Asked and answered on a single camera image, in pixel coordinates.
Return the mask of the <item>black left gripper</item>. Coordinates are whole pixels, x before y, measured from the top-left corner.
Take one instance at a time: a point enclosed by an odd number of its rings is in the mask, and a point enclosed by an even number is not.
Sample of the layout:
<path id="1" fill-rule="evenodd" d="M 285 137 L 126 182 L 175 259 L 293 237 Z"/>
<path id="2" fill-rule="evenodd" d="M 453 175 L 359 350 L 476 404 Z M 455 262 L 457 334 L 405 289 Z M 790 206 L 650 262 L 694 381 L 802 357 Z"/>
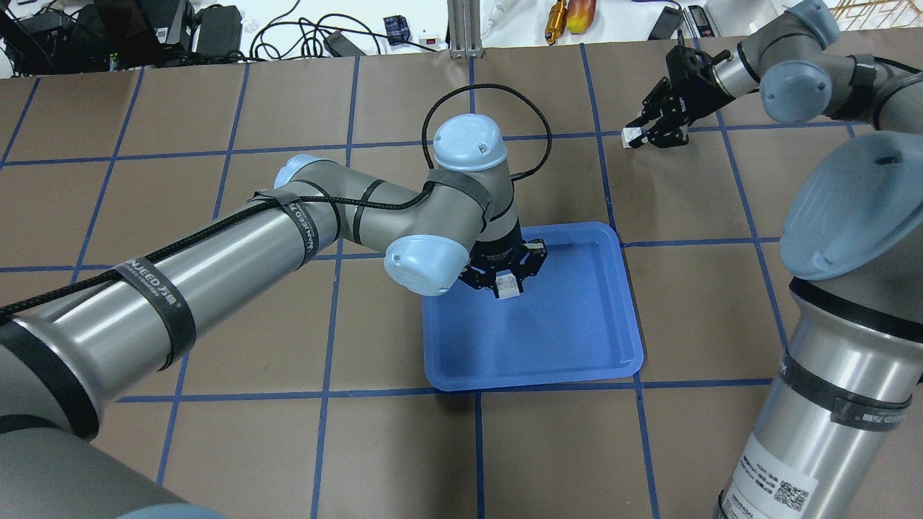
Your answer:
<path id="1" fill-rule="evenodd" d="M 537 276 L 548 256 L 543 239 L 524 240 L 520 229 L 512 229 L 501 239 L 477 241 L 470 262 L 461 272 L 461 281 L 475 290 L 489 290 L 499 298 L 497 276 L 511 273 L 519 293 L 525 280 Z"/>

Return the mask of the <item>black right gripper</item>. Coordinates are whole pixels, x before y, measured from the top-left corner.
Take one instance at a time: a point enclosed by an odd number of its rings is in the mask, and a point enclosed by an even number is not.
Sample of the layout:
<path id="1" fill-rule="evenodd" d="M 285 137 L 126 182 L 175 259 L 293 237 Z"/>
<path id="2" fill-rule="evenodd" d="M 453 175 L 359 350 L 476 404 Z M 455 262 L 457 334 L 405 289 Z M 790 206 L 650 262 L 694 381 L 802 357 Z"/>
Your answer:
<path id="1" fill-rule="evenodd" d="M 688 145 L 686 125 L 722 107 L 722 86 L 716 73 L 719 62 L 721 55 L 711 56 L 683 44 L 673 46 L 666 55 L 667 76 L 656 83 L 625 129 L 647 132 L 647 142 L 662 150 Z"/>

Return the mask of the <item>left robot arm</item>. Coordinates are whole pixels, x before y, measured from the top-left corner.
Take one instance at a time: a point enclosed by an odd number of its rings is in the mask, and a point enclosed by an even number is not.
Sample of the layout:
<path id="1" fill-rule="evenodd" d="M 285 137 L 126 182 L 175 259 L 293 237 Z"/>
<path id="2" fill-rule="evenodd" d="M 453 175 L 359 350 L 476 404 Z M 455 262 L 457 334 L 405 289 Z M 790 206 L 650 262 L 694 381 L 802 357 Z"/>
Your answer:
<path id="1" fill-rule="evenodd" d="M 271 190 L 163 249 L 2 309 L 4 518 L 217 518 L 93 447 L 105 408 L 171 368 L 218 323 L 339 239 L 379 251 L 398 285 L 441 296 L 458 280 L 497 298 L 537 275 L 508 152 L 484 115 L 433 139 L 422 190 L 311 155 Z"/>

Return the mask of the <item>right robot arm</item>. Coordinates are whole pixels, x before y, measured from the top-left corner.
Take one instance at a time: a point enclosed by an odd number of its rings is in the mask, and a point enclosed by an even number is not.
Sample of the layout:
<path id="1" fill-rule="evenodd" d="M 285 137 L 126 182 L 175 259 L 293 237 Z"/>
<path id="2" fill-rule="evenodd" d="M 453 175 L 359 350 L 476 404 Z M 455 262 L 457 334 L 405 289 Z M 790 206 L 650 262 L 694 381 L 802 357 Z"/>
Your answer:
<path id="1" fill-rule="evenodd" d="M 780 254 L 799 322 L 715 518 L 842 518 L 921 382 L 921 71 L 836 56 L 821 1 L 785 10 L 710 56 L 682 38 L 623 144 L 688 143 L 686 129 L 758 93 L 781 124 L 818 116 L 873 132 L 825 158 L 798 191 Z"/>

